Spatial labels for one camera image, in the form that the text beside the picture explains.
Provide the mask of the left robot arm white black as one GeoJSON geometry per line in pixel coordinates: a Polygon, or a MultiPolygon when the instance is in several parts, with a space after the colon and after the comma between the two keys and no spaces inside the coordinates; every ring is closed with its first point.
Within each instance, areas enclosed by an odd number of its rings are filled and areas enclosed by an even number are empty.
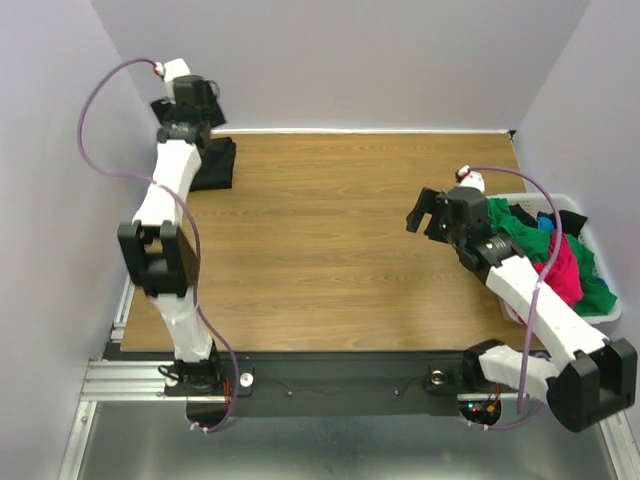
{"type": "Polygon", "coordinates": [[[209,81],[194,74],[166,79],[157,132],[157,158],[144,200],[117,239],[133,284],[155,305],[174,346],[174,361],[162,366],[168,395],[208,395],[222,382],[216,345],[195,300],[200,262],[181,228],[184,205],[202,166],[217,119],[209,81]]]}

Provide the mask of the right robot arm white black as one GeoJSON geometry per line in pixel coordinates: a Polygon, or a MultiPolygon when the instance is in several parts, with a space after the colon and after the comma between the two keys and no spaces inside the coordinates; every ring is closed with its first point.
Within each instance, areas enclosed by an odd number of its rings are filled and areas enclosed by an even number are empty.
{"type": "Polygon", "coordinates": [[[521,246],[492,228],[480,190],[424,188],[406,217],[407,231],[417,232],[425,215],[431,217],[426,236],[450,244],[459,262],[516,312],[548,352],[536,358],[497,340],[481,342],[464,353],[460,378],[466,387],[518,389],[546,404],[574,433],[634,405],[636,349],[592,327],[540,279],[521,246]]]}

